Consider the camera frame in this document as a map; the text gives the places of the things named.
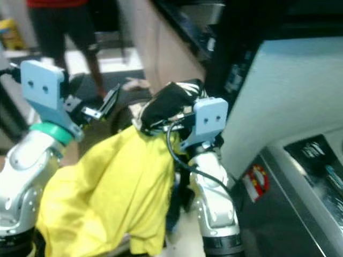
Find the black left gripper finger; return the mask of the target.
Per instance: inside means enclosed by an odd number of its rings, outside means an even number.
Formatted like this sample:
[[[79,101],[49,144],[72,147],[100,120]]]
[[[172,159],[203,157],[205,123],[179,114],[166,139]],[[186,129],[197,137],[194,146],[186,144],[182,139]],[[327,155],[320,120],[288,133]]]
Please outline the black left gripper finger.
[[[102,120],[112,112],[115,103],[118,100],[118,93],[122,88],[121,84],[117,84],[117,86],[113,87],[108,91],[104,100],[98,100],[93,98],[92,100],[87,100],[84,104],[84,114],[86,117],[95,120]]]

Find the red round warning sticker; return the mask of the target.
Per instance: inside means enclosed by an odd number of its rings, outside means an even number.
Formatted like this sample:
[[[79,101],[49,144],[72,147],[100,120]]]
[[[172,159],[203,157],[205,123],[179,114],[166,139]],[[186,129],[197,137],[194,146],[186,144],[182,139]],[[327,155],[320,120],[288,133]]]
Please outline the red round warning sticker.
[[[270,179],[261,164],[253,164],[242,175],[242,182],[248,198],[255,202],[270,189]]]

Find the black white patterned cloth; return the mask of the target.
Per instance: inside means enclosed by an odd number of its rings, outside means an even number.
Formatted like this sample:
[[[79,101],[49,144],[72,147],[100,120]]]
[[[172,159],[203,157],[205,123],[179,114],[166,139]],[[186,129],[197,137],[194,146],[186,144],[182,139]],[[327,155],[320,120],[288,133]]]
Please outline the black white patterned cloth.
[[[169,82],[145,103],[133,126],[145,135],[157,135],[165,131],[170,120],[193,106],[197,100],[208,96],[200,79]]]

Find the yellow cloth garment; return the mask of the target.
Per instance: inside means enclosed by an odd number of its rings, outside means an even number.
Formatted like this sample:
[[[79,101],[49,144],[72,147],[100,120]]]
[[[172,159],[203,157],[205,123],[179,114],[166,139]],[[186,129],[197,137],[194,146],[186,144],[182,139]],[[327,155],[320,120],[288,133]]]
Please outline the yellow cloth garment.
[[[128,127],[93,145],[45,186],[36,223],[45,257],[98,257],[125,236],[133,254],[159,254],[173,184],[164,134]]]

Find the yellow container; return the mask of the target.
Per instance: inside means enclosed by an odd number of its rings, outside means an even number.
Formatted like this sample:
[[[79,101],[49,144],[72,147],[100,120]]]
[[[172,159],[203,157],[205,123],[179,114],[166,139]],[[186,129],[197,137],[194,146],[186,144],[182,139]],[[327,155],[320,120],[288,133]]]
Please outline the yellow container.
[[[0,20],[0,38],[7,50],[25,50],[26,45],[20,36],[18,27],[14,19]]]

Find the black counter with steel sink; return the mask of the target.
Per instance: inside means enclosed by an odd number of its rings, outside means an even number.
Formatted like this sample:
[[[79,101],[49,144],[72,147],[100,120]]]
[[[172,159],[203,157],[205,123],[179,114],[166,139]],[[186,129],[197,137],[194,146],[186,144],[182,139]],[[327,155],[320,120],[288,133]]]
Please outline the black counter with steel sink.
[[[152,0],[203,66],[211,60],[225,4],[232,1]],[[332,36],[343,36],[343,0],[295,0],[267,39]]]

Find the white grey washing machine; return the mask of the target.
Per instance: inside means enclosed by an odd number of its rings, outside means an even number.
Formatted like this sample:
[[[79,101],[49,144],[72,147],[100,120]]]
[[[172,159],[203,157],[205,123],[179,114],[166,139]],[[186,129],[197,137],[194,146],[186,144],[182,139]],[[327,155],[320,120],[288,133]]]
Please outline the white grey washing machine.
[[[243,255],[343,257],[343,37],[267,41],[211,148],[229,174]],[[270,189],[242,182],[261,164]],[[195,199],[165,254],[206,257]]]

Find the person in red shirt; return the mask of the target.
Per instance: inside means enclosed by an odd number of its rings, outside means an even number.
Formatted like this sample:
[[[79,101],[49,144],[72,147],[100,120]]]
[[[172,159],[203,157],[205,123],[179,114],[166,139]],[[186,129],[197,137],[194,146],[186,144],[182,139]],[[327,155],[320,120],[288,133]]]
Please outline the person in red shirt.
[[[68,36],[86,59],[101,99],[107,95],[96,56],[100,46],[88,10],[88,0],[25,0],[41,53],[54,65],[68,71],[65,37]]]

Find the pale slipper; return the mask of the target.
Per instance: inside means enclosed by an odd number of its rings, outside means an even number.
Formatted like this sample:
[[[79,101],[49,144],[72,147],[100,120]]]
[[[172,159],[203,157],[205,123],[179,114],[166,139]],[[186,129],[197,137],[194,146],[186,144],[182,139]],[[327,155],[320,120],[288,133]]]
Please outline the pale slipper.
[[[126,78],[126,83],[121,87],[122,90],[133,91],[133,90],[150,90],[150,83],[147,79],[139,78]]]

